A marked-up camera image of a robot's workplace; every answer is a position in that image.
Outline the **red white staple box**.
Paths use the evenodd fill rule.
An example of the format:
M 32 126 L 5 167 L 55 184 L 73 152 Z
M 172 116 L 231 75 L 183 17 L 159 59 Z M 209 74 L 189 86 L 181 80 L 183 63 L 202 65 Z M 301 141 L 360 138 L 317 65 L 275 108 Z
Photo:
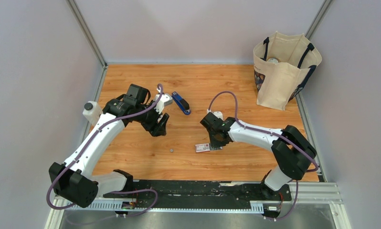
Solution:
M 223 149 L 222 146 L 213 147 L 210 143 L 195 145 L 196 153 L 204 153 L 204 152 L 210 152 L 210 151 L 216 151 L 216 150 L 222 150 L 222 149 Z

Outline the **dark blue stapler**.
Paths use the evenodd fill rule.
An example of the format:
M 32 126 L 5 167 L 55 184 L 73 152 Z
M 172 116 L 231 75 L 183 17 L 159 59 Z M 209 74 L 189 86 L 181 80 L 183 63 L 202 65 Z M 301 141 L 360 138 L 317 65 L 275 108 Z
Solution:
M 177 92 L 173 92 L 171 94 L 171 97 L 185 115 L 191 114 L 191 109 L 188 102 L 185 99 L 183 99 Z

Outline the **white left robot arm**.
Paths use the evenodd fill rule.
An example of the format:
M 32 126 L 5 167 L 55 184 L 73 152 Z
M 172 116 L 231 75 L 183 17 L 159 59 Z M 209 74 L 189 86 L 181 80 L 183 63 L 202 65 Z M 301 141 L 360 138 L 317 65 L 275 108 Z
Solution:
M 88 207 L 97 197 L 119 194 L 128 198 L 134 190 L 133 176 L 115 169 L 109 174 L 93 175 L 98 160 L 126 126 L 138 122 L 152 136 L 166 135 L 169 115 L 163 112 L 170 96 L 157 85 L 154 99 L 148 89 L 131 84 L 125 94 L 109 100 L 98 117 L 94 128 L 81 145 L 59 164 L 49 168 L 51 185 L 46 194 L 47 204 L 57 210 L 73 205 Z

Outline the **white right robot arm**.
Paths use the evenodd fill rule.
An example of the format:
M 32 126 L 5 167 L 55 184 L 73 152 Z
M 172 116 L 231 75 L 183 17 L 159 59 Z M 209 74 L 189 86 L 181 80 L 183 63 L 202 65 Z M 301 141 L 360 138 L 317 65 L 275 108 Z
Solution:
M 277 166 L 264 177 L 260 187 L 261 195 L 274 199 L 280 188 L 291 180 L 300 181 L 309 172 L 310 165 L 318 168 L 315 162 L 316 149 L 294 126 L 283 129 L 265 128 L 250 125 L 234 117 L 222 120 L 209 112 L 200 121 L 207 130 L 210 144 L 214 148 L 230 142 L 251 144 L 273 153 Z

